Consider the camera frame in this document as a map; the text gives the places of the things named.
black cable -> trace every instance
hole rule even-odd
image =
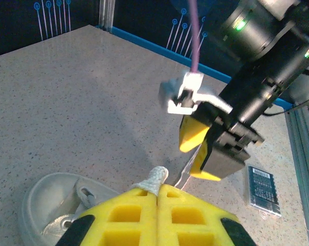
[[[303,74],[309,76],[309,70],[305,70],[303,72]],[[295,110],[303,108],[303,107],[305,107],[307,105],[309,105],[309,99],[304,101],[304,102],[302,102],[301,104],[299,104],[297,106],[292,107],[291,109],[288,109],[288,110],[285,110],[285,111],[282,111],[282,112],[279,112],[279,113],[273,113],[273,114],[263,113],[262,115],[267,116],[267,117],[275,116],[275,115],[279,115],[279,114],[284,114],[284,113],[295,111]]]

robotic arm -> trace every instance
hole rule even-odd
[[[161,83],[159,100],[168,113],[184,115],[180,150],[201,145],[190,175],[218,181],[245,166],[249,143],[264,141],[251,125],[307,71],[309,41],[256,0],[216,1],[210,15],[207,29],[245,65],[219,96],[193,71]]]

purple cable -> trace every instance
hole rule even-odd
[[[191,31],[192,31],[192,57],[191,57],[191,72],[196,73],[198,71],[199,64],[199,19],[198,19],[198,7],[197,0],[188,0],[191,19]]]

